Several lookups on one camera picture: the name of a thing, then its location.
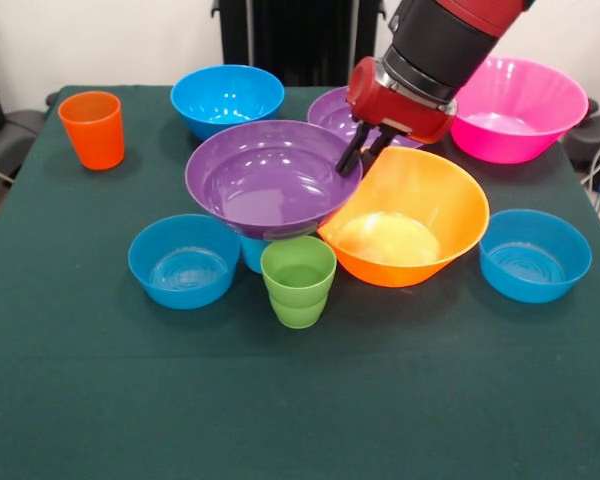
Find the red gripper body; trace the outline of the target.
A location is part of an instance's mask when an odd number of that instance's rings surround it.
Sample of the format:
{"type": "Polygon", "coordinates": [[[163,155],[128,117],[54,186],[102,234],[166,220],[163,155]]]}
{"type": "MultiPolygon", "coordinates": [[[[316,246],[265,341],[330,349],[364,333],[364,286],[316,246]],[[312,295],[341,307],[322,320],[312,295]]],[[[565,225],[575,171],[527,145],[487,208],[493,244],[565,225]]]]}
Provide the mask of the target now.
{"type": "Polygon", "coordinates": [[[346,102],[354,119],[373,127],[391,127],[421,144],[439,141],[457,113],[457,101],[432,100],[394,79],[384,64],[363,58],[351,74],[346,102]]]}

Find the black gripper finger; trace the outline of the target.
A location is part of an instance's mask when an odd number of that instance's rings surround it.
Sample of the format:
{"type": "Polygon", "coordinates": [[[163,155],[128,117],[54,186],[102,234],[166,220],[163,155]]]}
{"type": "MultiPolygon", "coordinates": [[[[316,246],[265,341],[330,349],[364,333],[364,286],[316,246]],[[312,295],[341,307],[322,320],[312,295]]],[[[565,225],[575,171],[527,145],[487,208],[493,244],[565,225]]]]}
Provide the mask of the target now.
{"type": "Polygon", "coordinates": [[[369,135],[369,125],[359,122],[356,132],[336,164],[338,174],[350,174],[360,157],[360,149],[364,146],[369,135]]]}
{"type": "Polygon", "coordinates": [[[373,141],[371,146],[362,152],[362,165],[364,168],[370,168],[382,151],[387,148],[398,132],[391,127],[382,127],[379,136],[373,141]]]}

